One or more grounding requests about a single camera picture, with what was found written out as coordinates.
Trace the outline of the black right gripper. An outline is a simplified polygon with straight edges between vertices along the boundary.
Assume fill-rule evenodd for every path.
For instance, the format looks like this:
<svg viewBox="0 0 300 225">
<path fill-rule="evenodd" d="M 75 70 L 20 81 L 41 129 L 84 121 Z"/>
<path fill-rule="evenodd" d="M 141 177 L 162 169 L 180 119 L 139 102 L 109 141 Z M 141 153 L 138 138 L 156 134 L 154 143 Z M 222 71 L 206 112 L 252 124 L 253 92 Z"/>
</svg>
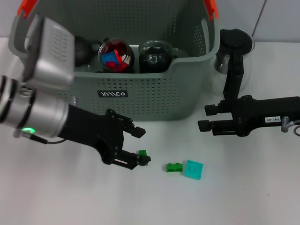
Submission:
<svg viewBox="0 0 300 225">
<path fill-rule="evenodd" d="M 211 131 L 217 135 L 247 136 L 257 128 L 280 126 L 286 133 L 300 123 L 300 98 L 285 97 L 256 100 L 242 96 L 235 100 L 222 100 L 218 105 L 206 105 L 206 115 L 231 113 L 233 120 L 199 120 L 201 132 Z"/>
</svg>

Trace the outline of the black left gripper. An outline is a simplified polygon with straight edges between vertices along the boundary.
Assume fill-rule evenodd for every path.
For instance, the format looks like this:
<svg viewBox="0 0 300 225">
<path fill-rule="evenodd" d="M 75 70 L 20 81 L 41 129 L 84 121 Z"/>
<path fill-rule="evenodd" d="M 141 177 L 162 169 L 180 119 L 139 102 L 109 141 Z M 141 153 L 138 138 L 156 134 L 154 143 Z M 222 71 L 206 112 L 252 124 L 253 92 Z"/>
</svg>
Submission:
<svg viewBox="0 0 300 225">
<path fill-rule="evenodd" d="M 114 164 L 133 170 L 138 165 L 150 162 L 147 155 L 139 155 L 122 150 L 123 131 L 141 138 L 145 129 L 136 127 L 129 117 L 113 113 L 97 115 L 78 107 L 69 106 L 67 119 L 58 137 L 90 146 L 97 150 L 105 164 Z"/>
</svg>

